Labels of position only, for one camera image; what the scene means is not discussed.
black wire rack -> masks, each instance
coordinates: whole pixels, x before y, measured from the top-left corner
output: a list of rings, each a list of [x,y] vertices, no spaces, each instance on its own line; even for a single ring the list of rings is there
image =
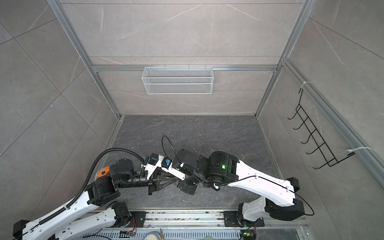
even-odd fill
[[[322,156],[324,157],[325,164],[321,165],[320,167],[314,167],[314,169],[320,169],[320,168],[324,167],[325,165],[328,165],[328,166],[332,167],[335,164],[338,164],[338,163],[344,161],[345,159],[353,156],[355,153],[351,152],[345,158],[343,158],[342,160],[337,160],[336,159],[336,157],[334,156],[333,152],[329,148],[328,144],[325,142],[323,136],[321,135],[321,133],[319,132],[317,127],[313,124],[312,120],[310,119],[310,117],[308,116],[308,114],[306,113],[306,111],[304,110],[304,108],[300,104],[301,97],[303,95],[303,89],[299,90],[299,94],[300,94],[300,99],[299,99],[299,104],[297,104],[297,107],[295,108],[296,113],[293,115],[293,117],[288,118],[288,119],[292,120],[296,115],[298,115],[300,117],[301,121],[302,121],[302,124],[298,128],[293,128],[293,129],[294,130],[298,130],[302,126],[305,126],[307,128],[308,132],[310,133],[310,135],[308,136],[307,141],[306,142],[301,142],[302,144],[307,144],[311,137],[314,140],[317,148],[315,148],[315,150],[313,150],[312,152],[306,152],[306,154],[309,155],[309,154],[312,154],[312,153],[316,152],[316,150],[319,150],[321,152]],[[314,127],[313,131],[310,130],[310,128],[308,127],[306,122],[310,122],[313,125],[313,127]],[[321,142],[316,141],[315,137],[313,136],[315,133],[317,133],[321,137]],[[327,157],[324,154],[324,149],[321,149],[322,146],[324,146],[325,149],[328,149],[328,151],[331,153],[330,154],[331,157],[328,157],[328,158],[331,158],[330,160],[327,160]]]

wall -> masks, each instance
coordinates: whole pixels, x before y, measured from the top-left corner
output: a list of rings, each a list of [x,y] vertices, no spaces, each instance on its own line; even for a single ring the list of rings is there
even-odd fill
[[[317,1],[290,60],[384,159],[384,2]]]
[[[384,30],[382,1],[318,0],[289,59],[354,130],[384,158]],[[325,163],[295,114],[300,84],[286,70],[278,78],[260,122],[283,173],[297,177],[301,194],[314,208],[307,216],[315,239],[382,239],[384,190],[352,156]],[[349,146],[304,93],[303,108],[337,159]],[[319,135],[315,136],[321,143]]]
[[[73,197],[115,116],[45,0],[0,2],[0,239]]]
[[[108,65],[277,64],[302,2],[61,0],[93,64]],[[208,95],[148,95],[138,72],[101,77],[121,114],[254,114],[272,75],[259,73],[216,71]]]
[[[382,239],[384,230],[384,190],[364,164],[352,156],[332,167],[325,163],[308,130],[295,114],[300,84],[286,70],[280,75],[259,120],[284,178],[296,177],[299,194],[314,208],[314,216],[306,216],[315,240],[319,239]],[[314,123],[335,157],[346,157],[349,146],[332,127],[321,111],[303,93],[301,105]],[[308,127],[314,126],[307,120]],[[321,138],[315,134],[321,144]],[[322,147],[329,158],[329,152]]]

floor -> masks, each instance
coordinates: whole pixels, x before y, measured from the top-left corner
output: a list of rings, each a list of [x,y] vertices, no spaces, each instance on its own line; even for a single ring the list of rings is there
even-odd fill
[[[126,116],[114,142],[144,156],[163,153],[161,137],[168,135],[175,150],[187,149],[208,157],[214,151],[233,154],[251,167],[277,176],[254,116]],[[105,166],[121,158],[124,153],[108,156]],[[140,163],[134,160],[135,170]],[[120,189],[120,201],[129,209],[139,208],[237,208],[259,195],[236,187],[223,187],[219,192],[198,186],[195,195],[183,193],[174,185],[148,196],[148,189]]]

wire mesh basket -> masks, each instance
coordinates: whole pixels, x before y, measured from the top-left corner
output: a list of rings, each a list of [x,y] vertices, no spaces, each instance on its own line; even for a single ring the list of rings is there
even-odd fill
[[[148,94],[209,94],[214,72],[210,67],[147,67],[141,78]]]

white cable clip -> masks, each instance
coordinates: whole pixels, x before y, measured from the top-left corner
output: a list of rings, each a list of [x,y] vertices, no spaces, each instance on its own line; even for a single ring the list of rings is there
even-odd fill
[[[306,82],[306,81],[304,81],[303,84],[302,84],[302,86],[301,86],[300,88],[303,88],[304,84],[306,84],[306,83],[310,83],[310,82]]]
[[[354,148],[354,149],[347,149],[348,152],[353,152],[355,150],[359,150],[359,149],[371,149],[373,150],[373,148],[371,147],[357,147],[357,148]]]

